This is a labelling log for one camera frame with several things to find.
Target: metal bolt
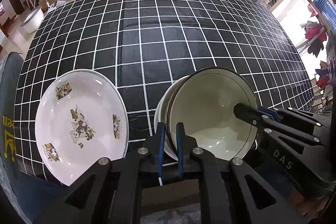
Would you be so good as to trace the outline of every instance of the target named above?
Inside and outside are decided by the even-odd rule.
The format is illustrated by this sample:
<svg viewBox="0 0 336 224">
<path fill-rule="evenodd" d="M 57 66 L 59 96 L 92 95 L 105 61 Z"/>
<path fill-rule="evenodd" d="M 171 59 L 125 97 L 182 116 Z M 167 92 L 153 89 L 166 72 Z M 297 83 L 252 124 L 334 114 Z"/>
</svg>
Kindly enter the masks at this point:
<svg viewBox="0 0 336 224">
<path fill-rule="evenodd" d="M 108 159 L 108 158 L 100 158 L 100 159 L 98 160 L 98 163 L 99 163 L 100 165 L 106 165 L 106 164 L 109 163 L 109 159 Z"/>
<path fill-rule="evenodd" d="M 138 149 L 138 153 L 141 154 L 141 155 L 146 155 L 148 153 L 148 149 L 145 148 L 145 147 L 140 147 Z"/>
<path fill-rule="evenodd" d="M 193 149 L 193 152 L 194 152 L 194 154 L 196 154 L 196 155 L 200 155 L 200 154 L 203 153 L 203 149 L 200 148 L 200 147 L 195 147 L 195 148 Z"/>
<path fill-rule="evenodd" d="M 240 165 L 243 164 L 243 160 L 242 160 L 241 158 L 234 158 L 234 159 L 232 160 L 232 163 L 233 163 L 234 165 L 236 165 L 236 166 L 240 166 Z"/>
</svg>

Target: person's hand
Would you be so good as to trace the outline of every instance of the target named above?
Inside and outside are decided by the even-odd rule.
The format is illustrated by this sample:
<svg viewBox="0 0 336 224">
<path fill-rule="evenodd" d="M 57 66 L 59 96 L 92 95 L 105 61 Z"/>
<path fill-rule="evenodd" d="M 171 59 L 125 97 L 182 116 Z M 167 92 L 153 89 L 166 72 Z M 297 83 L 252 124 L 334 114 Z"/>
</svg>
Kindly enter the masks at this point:
<svg viewBox="0 0 336 224">
<path fill-rule="evenodd" d="M 323 210 L 328 200 L 329 198 L 326 197 L 318 201 L 309 201 L 305 199 L 296 189 L 292 190 L 289 197 L 289 203 L 303 216 L 306 214 L 316 214 Z"/>
</svg>

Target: blue plastic basket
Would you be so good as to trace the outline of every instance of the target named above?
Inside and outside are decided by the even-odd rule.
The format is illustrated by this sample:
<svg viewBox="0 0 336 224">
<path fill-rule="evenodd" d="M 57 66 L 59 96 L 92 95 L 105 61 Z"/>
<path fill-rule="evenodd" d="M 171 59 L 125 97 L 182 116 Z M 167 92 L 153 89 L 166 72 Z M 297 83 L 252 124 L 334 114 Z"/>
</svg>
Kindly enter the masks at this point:
<svg viewBox="0 0 336 224">
<path fill-rule="evenodd" d="M 336 31 L 336 10 L 329 0 L 314 0 L 313 3 L 321 15 L 329 23 L 331 29 Z"/>
</svg>

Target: black tablecloth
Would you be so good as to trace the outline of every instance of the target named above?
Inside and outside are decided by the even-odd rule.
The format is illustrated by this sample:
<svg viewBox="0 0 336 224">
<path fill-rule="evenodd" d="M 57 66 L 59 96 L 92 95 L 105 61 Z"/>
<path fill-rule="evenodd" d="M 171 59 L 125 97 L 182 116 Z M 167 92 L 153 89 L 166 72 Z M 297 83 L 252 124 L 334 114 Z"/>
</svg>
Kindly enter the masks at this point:
<svg viewBox="0 0 336 224">
<path fill-rule="evenodd" d="M 94 69 L 118 88 L 129 119 L 128 150 L 154 134 L 156 106 L 180 77 L 205 67 L 243 76 L 264 107 L 308 110 L 313 91 L 273 15 L 246 0 L 75 0 L 48 14 L 18 82 L 15 141 L 20 169 L 55 181 L 35 139 L 39 100 L 57 76 Z"/>
</svg>

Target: white plate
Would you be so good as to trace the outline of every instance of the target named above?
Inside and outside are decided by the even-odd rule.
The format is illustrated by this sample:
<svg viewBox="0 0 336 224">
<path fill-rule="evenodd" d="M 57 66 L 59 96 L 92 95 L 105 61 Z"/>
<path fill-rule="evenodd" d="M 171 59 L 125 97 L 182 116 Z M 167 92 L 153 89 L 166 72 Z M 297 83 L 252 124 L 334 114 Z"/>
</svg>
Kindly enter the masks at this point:
<svg viewBox="0 0 336 224">
<path fill-rule="evenodd" d="M 233 108 L 238 103 L 258 109 L 253 91 L 238 74 L 209 68 L 190 75 L 175 90 L 167 111 L 167 131 L 175 149 L 176 124 L 183 122 L 185 134 L 217 158 L 243 158 L 257 128 L 235 117 Z"/>
<path fill-rule="evenodd" d="M 65 73 L 43 94 L 35 120 L 43 162 L 71 185 L 102 157 L 125 156 L 128 119 L 122 98 L 104 75 L 88 69 Z"/>
<path fill-rule="evenodd" d="M 174 91 L 176 90 L 176 88 L 178 87 L 178 85 L 182 82 L 183 79 L 185 79 L 188 76 L 184 76 L 182 78 L 180 78 L 179 80 L 177 80 L 174 84 L 172 84 L 164 93 L 164 95 L 162 96 L 160 102 L 157 104 L 157 108 L 155 110 L 155 114 L 154 114 L 154 130 L 156 131 L 156 128 L 158 126 L 159 122 L 164 122 L 166 123 L 166 119 L 165 117 L 167 116 L 167 110 L 168 110 L 168 105 L 170 102 L 170 99 L 174 93 Z M 174 153 L 174 151 L 172 150 L 168 137 L 165 136 L 165 147 L 164 147 L 164 151 L 168 154 L 168 156 L 170 156 L 171 158 L 173 158 L 174 160 L 178 160 L 176 154 Z"/>
</svg>

